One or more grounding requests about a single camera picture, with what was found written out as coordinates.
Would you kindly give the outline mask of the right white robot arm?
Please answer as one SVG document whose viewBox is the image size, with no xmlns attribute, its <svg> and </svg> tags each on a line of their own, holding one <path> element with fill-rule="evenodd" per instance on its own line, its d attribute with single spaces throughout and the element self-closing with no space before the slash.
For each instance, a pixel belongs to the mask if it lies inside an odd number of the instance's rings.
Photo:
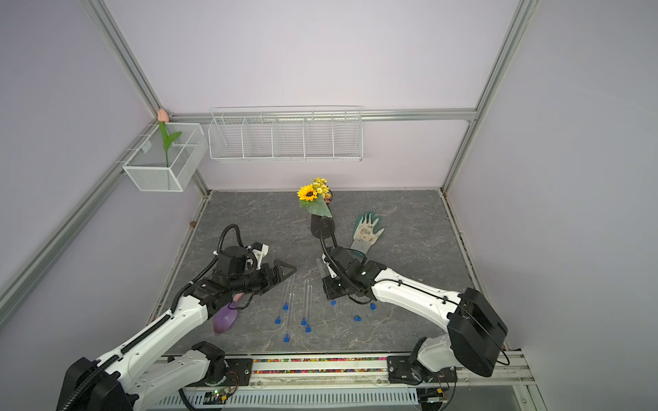
<svg viewBox="0 0 658 411">
<path fill-rule="evenodd" d="M 462 366 L 488 378 L 506 356 L 508 328 L 486 297 L 467 288 L 459 293 L 430 287 L 395 272 L 392 268 L 339 246 L 327 246 L 324 230 L 319 240 L 322 261 L 329 274 L 322 279 L 330 301 L 347 296 L 358 304 L 378 301 L 418 315 L 443 330 L 443 334 L 423 337 L 405 363 L 409 376 L 400 383 L 415 385 L 428 374 Z"/>
</svg>

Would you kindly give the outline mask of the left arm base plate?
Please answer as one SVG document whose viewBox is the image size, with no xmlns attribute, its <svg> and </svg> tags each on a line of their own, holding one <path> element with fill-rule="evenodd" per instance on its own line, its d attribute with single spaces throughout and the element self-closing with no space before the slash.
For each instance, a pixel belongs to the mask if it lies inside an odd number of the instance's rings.
<svg viewBox="0 0 658 411">
<path fill-rule="evenodd" d="M 248 386 L 253 365 L 254 360 L 248 357 L 211 361 L 200 383 L 206 386 Z"/>
</svg>

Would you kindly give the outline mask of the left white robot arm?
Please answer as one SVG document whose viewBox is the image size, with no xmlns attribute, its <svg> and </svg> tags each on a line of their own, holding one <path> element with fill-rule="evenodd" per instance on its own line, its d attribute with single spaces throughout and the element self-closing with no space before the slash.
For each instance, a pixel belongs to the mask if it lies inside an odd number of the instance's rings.
<svg viewBox="0 0 658 411">
<path fill-rule="evenodd" d="M 152 365 L 198 326 L 230 305 L 238 294 L 262 296 L 296 273 L 282 260 L 265 262 L 260 242 L 225 247 L 218 242 L 202 271 L 176 292 L 171 306 L 126 342 L 96 360 L 82 357 L 65 373 L 59 410 L 142 410 L 186 386 L 240 385 L 226 353 L 198 342 L 182 356 L 152 370 Z"/>
</svg>

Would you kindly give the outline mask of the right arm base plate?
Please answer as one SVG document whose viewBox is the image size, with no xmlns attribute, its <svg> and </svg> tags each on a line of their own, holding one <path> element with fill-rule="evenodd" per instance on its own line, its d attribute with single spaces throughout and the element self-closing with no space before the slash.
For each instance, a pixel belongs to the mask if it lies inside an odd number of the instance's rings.
<svg viewBox="0 0 658 411">
<path fill-rule="evenodd" d="M 390 383 L 404 385 L 455 383 L 458 380 L 452 368 L 432 372 L 409 356 L 387 356 L 387 375 Z"/>
</svg>

